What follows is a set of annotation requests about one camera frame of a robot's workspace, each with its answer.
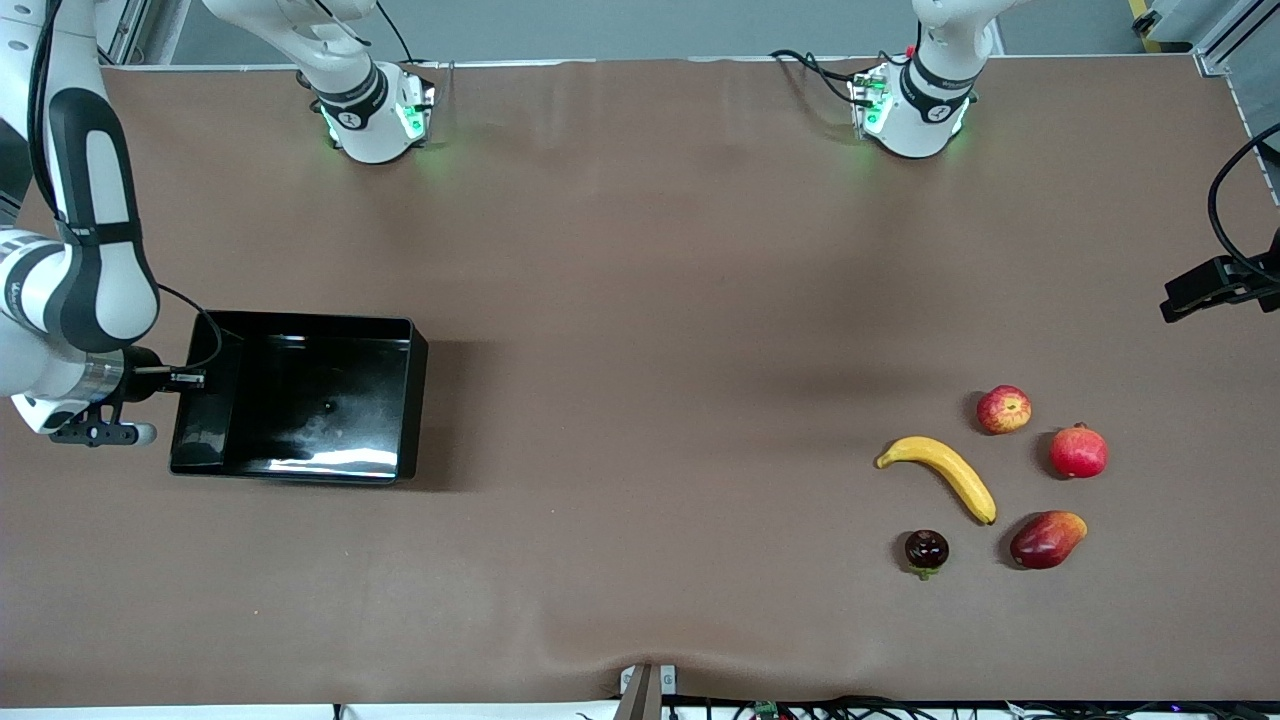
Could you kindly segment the black plastic box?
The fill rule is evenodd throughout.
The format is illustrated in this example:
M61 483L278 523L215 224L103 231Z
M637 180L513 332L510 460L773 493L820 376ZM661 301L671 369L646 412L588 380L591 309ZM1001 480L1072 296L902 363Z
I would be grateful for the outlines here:
M407 318L211 311L191 332L204 389L179 397L184 477L393 486L419 465L429 345Z

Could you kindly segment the red yellow apple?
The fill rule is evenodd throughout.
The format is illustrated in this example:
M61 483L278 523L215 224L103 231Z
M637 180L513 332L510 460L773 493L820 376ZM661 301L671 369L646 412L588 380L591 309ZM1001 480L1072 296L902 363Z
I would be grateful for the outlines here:
M975 420L992 436L1020 430L1032 419L1030 397L1016 386L997 386L982 395L975 406Z

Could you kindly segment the yellow banana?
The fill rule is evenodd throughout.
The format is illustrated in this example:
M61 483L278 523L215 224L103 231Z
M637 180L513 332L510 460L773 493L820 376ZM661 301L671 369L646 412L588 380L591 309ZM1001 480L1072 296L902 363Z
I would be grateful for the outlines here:
M989 488L970 462L948 445L931 437L908 436L891 442L873 461L877 469L899 462L931 469L979 524L992 527L997 521L998 510Z

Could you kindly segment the connector box with green light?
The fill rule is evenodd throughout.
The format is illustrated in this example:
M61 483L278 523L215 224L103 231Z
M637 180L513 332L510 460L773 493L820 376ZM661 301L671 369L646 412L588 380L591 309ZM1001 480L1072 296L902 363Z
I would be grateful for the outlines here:
M396 106L411 145L429 138L435 95L436 86L431 81L401 72Z
M859 138L878 137L893 106L891 63L881 61L846 81L852 123Z

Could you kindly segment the red pomegranate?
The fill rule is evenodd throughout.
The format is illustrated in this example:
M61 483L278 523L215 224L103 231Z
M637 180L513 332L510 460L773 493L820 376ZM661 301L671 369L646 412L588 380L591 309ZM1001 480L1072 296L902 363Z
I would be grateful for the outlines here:
M1064 478L1093 478L1108 465L1108 445L1101 433L1080 421L1053 436L1050 464Z

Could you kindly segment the yellow black object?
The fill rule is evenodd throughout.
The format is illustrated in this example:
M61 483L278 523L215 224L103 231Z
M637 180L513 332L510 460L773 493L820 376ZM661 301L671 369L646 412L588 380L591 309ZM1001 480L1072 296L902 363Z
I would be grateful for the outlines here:
M1160 41L1152 40L1149 33L1158 22L1160 15L1153 9L1156 0L1126 0L1133 15L1132 32L1138 37L1146 53L1165 53Z

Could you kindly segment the red yellow mango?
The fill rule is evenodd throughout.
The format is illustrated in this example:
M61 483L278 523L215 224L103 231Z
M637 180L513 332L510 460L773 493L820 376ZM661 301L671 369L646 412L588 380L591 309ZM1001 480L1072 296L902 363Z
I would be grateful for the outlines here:
M1065 562L1087 534L1085 520L1074 512L1038 512L1010 539L1009 553L1019 568L1052 569Z

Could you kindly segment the dark purple mangosteen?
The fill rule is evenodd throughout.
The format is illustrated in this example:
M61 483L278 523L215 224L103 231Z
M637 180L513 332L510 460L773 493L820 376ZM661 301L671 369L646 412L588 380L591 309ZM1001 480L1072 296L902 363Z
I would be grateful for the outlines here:
M902 556L908 570L927 582L950 560L950 544L938 532L920 529L905 537Z

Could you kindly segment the brown table mat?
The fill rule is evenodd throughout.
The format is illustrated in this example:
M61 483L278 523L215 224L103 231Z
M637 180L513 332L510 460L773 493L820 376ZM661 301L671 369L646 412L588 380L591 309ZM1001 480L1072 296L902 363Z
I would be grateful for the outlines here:
M1014 58L941 155L795 67L457 69L433 142L326 146L283 70L108 70L148 259L207 307L407 316L415 479L174 477L0 404L0 706L689 694L1280 700L1280 313L1162 320L1245 141L1180 56ZM992 436L979 397L1033 414ZM1108 465L1060 477L1085 423ZM924 436L978 471L979 524ZM1010 539L1065 510L1057 568ZM905 537L950 544L929 580Z

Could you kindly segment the aluminium frame profile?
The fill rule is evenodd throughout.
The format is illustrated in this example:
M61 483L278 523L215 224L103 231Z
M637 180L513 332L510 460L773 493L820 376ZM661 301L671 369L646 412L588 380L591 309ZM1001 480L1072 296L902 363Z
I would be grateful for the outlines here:
M169 65L192 0L93 0L99 56L113 65Z
M1268 20L1280 15L1280 0L1213 0L1213 23L1193 44L1190 54L1202 77L1230 72L1229 58Z

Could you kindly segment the silver metal bracket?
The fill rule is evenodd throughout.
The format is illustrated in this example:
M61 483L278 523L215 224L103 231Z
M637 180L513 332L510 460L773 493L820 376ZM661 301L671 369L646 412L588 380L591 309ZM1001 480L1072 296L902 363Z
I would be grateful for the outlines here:
M669 703L677 694L673 664L635 664L620 674L621 697L613 720L678 720Z

